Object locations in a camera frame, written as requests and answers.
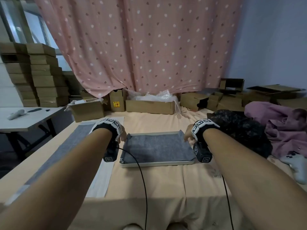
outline person's right arm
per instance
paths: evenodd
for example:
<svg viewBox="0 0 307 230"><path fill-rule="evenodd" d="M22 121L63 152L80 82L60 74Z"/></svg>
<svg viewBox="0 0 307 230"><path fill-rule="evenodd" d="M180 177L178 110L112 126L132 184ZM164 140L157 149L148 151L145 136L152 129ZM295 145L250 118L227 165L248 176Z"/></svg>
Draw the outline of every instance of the person's right arm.
<svg viewBox="0 0 307 230"><path fill-rule="evenodd" d="M293 179L220 130L207 129L203 137L232 196L255 228L307 228L307 193Z"/></svg>

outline black cable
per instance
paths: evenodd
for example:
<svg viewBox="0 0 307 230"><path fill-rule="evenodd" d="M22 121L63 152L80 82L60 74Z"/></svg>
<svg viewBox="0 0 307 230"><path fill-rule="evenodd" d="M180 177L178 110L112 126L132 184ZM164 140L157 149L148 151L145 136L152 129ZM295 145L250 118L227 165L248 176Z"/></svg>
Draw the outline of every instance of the black cable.
<svg viewBox="0 0 307 230"><path fill-rule="evenodd" d="M226 183L225 183L223 175L222 175L222 178L223 178L223 182L224 182L224 186L225 186L225 191L226 191L226 196L227 196L227 202L228 202L228 208L229 208L229 216L230 216L231 227L232 227L232 230L234 230L233 223L232 223L232 217L231 217L231 209L230 209L230 204L229 204L228 192L227 192Z"/></svg>
<svg viewBox="0 0 307 230"><path fill-rule="evenodd" d="M146 193L146 186L145 186L145 181L144 181L144 177L143 177L143 174L142 174L141 167L138 164L138 161L136 160L136 158L130 152L128 152L127 150L122 149L122 148L118 148L118 149L121 149L121 150L125 151L126 153L128 153L130 156L132 156L134 158L134 160L136 161L136 163L137 163L137 165L138 165L138 167L141 171L141 175L142 175L142 179L143 179L143 183L144 183L144 189L145 189L145 198L146 198L146 217L145 217L145 229L144 229L144 230L146 230L146 224L147 224L147 193Z"/></svg>

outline polka dot curtain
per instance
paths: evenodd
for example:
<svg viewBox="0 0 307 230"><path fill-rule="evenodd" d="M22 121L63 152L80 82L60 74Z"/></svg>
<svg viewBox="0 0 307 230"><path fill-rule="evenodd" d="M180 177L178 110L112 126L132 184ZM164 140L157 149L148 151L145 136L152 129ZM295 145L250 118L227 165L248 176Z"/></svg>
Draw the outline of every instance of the polka dot curtain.
<svg viewBox="0 0 307 230"><path fill-rule="evenodd" d="M242 0L35 0L59 49L96 97L113 89L216 88Z"/></svg>

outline forearm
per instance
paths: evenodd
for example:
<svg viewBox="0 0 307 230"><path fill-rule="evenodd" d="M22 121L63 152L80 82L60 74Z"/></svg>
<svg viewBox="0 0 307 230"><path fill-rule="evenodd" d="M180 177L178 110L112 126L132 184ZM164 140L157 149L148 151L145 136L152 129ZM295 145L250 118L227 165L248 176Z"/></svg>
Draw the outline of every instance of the forearm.
<svg viewBox="0 0 307 230"><path fill-rule="evenodd" d="M112 133L97 129L49 168L0 216L0 229L67 229L99 168Z"/></svg>
<svg viewBox="0 0 307 230"><path fill-rule="evenodd" d="M206 130L203 137L232 195L257 229L306 229L307 194L288 175L217 129Z"/></svg>

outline blue wall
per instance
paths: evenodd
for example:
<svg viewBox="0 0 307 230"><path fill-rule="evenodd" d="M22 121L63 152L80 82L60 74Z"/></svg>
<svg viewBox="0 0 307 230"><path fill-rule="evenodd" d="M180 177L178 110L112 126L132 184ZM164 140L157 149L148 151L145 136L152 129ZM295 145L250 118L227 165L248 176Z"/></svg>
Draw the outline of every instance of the blue wall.
<svg viewBox="0 0 307 230"><path fill-rule="evenodd" d="M245 0L225 77L307 88L307 0Z"/></svg>

